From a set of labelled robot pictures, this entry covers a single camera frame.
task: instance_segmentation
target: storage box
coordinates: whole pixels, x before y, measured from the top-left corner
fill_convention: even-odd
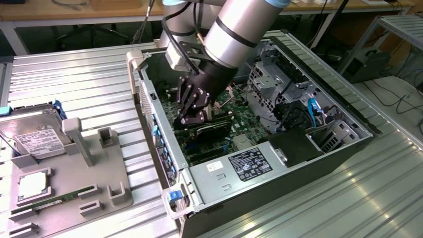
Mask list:
[[[141,0],[90,0],[93,10],[117,10],[141,7]]]

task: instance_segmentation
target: metal bracket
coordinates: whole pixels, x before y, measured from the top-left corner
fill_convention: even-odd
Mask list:
[[[136,93],[133,71],[139,70],[143,67],[144,63],[145,63],[145,58],[141,51],[129,51],[127,53],[127,69],[128,69],[129,86],[131,86],[132,95]]]

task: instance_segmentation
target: green circuit board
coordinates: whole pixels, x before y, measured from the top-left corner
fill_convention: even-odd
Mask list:
[[[236,152],[237,146],[232,142],[233,137],[245,134],[252,145],[256,145],[257,141],[268,135],[268,132],[256,119],[256,116],[251,111],[248,105],[243,103],[244,99],[241,94],[243,91],[233,88],[233,97],[227,102],[231,95],[225,91],[217,97],[216,102],[220,105],[223,105],[224,102],[227,103],[219,109],[213,107],[215,114],[231,112],[232,126],[229,134],[223,136],[220,139],[216,139],[215,141],[207,143],[193,143],[189,139],[189,134],[192,135],[192,133],[195,133],[195,131],[205,125],[195,127],[192,129],[173,131],[185,159],[188,160],[191,166]],[[179,104],[176,102],[171,102],[167,97],[160,98],[160,101],[167,118],[172,125],[173,120],[177,116]]]

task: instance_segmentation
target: warning label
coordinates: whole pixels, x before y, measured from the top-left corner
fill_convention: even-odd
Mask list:
[[[273,170],[259,148],[229,157],[229,161],[243,182]]]
[[[53,129],[17,135],[14,138],[33,156],[64,149],[64,145]]]

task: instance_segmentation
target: motherboard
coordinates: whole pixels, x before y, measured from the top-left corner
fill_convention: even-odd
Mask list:
[[[173,93],[175,90],[167,90],[167,94],[160,97],[171,124],[180,107],[175,102]],[[269,134],[260,123],[260,118],[248,107],[244,99],[247,93],[247,89],[241,89],[237,85],[227,87],[212,106],[212,113],[221,120],[191,126],[184,130],[173,130],[189,166],[256,145]],[[209,135],[201,138],[200,132],[205,130]]]

